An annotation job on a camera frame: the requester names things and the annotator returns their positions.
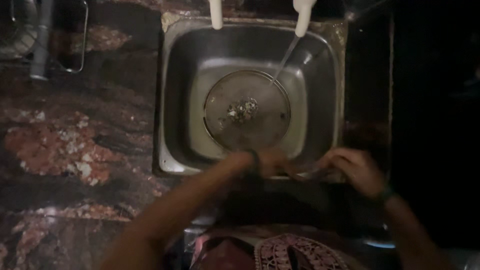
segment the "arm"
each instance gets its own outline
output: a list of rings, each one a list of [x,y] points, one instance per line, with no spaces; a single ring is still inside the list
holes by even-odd
[[[259,159],[263,177],[290,168],[285,155],[277,150],[259,153]],[[230,154],[156,200],[125,228],[106,253],[100,268],[156,269],[166,246],[190,224],[199,208],[220,188],[248,170],[253,162],[250,153]]]
[[[321,168],[339,168],[354,188],[369,199],[378,199],[385,189],[385,178],[367,152],[332,149],[319,160],[318,165]],[[404,269],[455,269],[400,196],[389,197],[383,208]]]

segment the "wrist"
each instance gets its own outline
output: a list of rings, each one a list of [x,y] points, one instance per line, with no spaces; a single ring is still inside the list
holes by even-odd
[[[384,205],[395,194],[396,193],[393,191],[392,187],[389,184],[385,184],[383,190],[375,196],[374,200]]]
[[[254,164],[254,158],[249,152],[234,152],[227,156],[226,161],[230,168],[236,172],[244,172]]]

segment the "pink lace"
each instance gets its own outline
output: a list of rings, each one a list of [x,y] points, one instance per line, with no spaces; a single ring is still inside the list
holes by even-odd
[[[287,248],[301,252],[314,270],[347,270],[343,259],[331,248],[314,240],[282,234],[265,239],[255,247],[257,270],[292,270]]]

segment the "gray pipe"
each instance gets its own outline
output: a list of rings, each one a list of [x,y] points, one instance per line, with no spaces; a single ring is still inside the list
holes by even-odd
[[[38,24],[38,36],[34,50],[33,61],[30,66],[32,79],[48,80],[46,78],[46,65],[48,61],[48,43],[53,22],[54,0],[43,0],[40,10],[40,22]]]

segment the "dirty sink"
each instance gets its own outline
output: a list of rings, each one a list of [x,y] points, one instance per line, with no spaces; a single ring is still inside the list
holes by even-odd
[[[158,165],[189,175],[229,152],[206,128],[211,89],[238,71],[273,76],[296,22],[226,19],[214,30],[209,18],[163,16]],[[277,79],[289,103],[289,125],[276,146],[305,168],[341,141],[346,35],[342,22],[311,23]]]

